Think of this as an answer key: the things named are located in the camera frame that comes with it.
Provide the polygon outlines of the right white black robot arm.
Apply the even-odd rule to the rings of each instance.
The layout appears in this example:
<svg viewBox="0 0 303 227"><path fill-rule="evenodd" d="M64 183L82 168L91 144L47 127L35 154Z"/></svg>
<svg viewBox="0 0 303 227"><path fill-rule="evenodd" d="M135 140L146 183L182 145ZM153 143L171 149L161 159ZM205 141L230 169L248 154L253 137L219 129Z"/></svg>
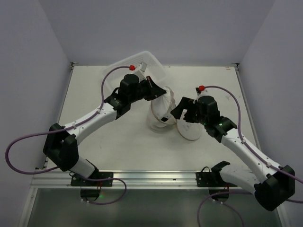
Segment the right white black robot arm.
<svg viewBox="0 0 303 227"><path fill-rule="evenodd" d="M259 204L273 211L295 193L295 172L268 158L238 131L229 118L220 114L211 96L197 100L183 97L171 114L188 123L200 123L211 137L239 157L249 172L222 161L211 168L209 179L216 183L231 183L252 193Z"/></svg>

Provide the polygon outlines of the white bra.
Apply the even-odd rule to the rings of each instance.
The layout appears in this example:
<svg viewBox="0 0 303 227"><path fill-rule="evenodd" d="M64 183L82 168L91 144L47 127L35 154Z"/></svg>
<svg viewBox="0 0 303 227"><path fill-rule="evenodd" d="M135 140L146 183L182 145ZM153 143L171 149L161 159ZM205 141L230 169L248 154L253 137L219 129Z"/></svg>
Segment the white bra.
<svg viewBox="0 0 303 227"><path fill-rule="evenodd" d="M163 89L166 93L151 101L151 111L159 120L167 115L172 99L171 89L168 86Z"/></svg>

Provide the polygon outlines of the round white mesh laundry bag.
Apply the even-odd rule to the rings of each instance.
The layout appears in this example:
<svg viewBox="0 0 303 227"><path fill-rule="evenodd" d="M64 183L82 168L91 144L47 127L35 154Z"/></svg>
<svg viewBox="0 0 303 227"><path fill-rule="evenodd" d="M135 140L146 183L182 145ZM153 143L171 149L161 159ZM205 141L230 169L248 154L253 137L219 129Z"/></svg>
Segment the round white mesh laundry bag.
<svg viewBox="0 0 303 227"><path fill-rule="evenodd" d="M154 131L167 131L173 127L176 127L179 135L186 140L189 141L196 141L198 140L202 135L202 126L194 123L188 123L185 122L183 119L177 120L171 115L171 110L173 110L176 107L176 101L174 98L174 93L171 89L171 105L168 109L167 115L165 116L168 120L166 122L159 120L156 118L151 110L151 105L148 110L146 123L147 126Z"/></svg>

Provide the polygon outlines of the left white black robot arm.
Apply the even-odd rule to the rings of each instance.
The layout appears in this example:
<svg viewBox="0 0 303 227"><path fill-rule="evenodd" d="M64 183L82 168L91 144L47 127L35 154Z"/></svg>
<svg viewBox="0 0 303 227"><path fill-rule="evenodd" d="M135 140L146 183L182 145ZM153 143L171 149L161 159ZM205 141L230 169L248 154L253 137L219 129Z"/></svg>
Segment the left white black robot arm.
<svg viewBox="0 0 303 227"><path fill-rule="evenodd" d="M139 100L151 101L166 94L151 77L142 81L134 74L127 74L100 107L78 121L61 126L52 125L47 135L43 153L63 172L70 171L80 177L97 181L99 170L91 162L79 156L78 146L90 134L127 113L131 104Z"/></svg>

